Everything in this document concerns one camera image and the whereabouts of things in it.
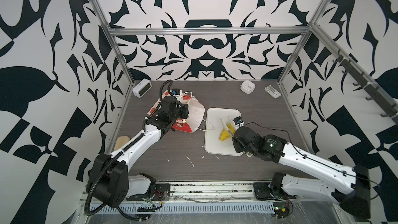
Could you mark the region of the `yellow fake croissant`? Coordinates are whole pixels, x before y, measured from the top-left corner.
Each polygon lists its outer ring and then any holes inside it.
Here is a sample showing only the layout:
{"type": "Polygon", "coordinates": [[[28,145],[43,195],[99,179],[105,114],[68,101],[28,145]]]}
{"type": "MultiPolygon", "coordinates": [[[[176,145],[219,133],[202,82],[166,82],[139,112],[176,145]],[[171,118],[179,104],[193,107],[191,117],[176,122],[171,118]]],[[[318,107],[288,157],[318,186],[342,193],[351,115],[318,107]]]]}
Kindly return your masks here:
{"type": "Polygon", "coordinates": [[[226,141],[227,139],[231,138],[234,133],[235,133],[235,129],[233,128],[233,126],[231,124],[227,124],[227,127],[223,128],[223,130],[219,136],[219,140],[226,141]]]}

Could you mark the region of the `red patterned paper bag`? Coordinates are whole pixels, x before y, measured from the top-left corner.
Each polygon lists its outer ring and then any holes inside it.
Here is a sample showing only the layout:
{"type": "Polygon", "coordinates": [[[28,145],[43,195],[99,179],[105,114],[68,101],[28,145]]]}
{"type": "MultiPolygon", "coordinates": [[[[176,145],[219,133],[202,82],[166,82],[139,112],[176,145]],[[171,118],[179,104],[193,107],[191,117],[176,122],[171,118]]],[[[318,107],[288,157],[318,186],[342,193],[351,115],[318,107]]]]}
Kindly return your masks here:
{"type": "Polygon", "coordinates": [[[173,128],[177,131],[193,133],[197,131],[204,119],[205,107],[195,98],[191,91],[171,90],[170,94],[165,90],[162,99],[166,96],[174,96],[180,103],[180,118],[176,120],[173,128]]]}

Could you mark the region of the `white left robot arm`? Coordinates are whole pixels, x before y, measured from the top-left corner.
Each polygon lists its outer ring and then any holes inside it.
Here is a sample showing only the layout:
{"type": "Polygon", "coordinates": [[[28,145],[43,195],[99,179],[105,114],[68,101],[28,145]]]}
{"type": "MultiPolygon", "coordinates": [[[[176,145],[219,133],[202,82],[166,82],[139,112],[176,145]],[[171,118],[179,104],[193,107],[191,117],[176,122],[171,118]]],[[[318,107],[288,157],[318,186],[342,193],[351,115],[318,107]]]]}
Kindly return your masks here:
{"type": "Polygon", "coordinates": [[[108,155],[98,155],[86,188],[86,214],[93,215],[100,210],[100,207],[91,210],[93,198],[101,201],[102,207],[116,208],[131,196],[150,197],[155,179],[143,173],[129,177],[129,171],[153,144],[173,128],[177,120],[188,116],[188,104],[181,103],[174,96],[166,96],[153,114],[144,120],[142,130],[134,138],[108,155]]]}

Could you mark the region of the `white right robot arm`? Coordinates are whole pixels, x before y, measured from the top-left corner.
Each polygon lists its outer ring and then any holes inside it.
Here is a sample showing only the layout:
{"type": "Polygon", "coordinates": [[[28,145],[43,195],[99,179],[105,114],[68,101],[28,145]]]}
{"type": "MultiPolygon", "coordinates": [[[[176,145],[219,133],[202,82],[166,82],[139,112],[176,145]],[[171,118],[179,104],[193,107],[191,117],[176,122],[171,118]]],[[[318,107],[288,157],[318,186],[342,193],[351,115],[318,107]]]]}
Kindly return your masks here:
{"type": "Polygon", "coordinates": [[[286,200],[305,196],[331,201],[345,212],[361,219],[371,217],[371,181],[363,166],[348,167],[301,150],[276,135],[261,136],[241,117],[221,121],[223,131],[233,142],[236,152],[249,153],[265,162],[292,167],[310,176],[299,178],[275,173],[266,188],[256,185],[258,200],[286,200]]]}

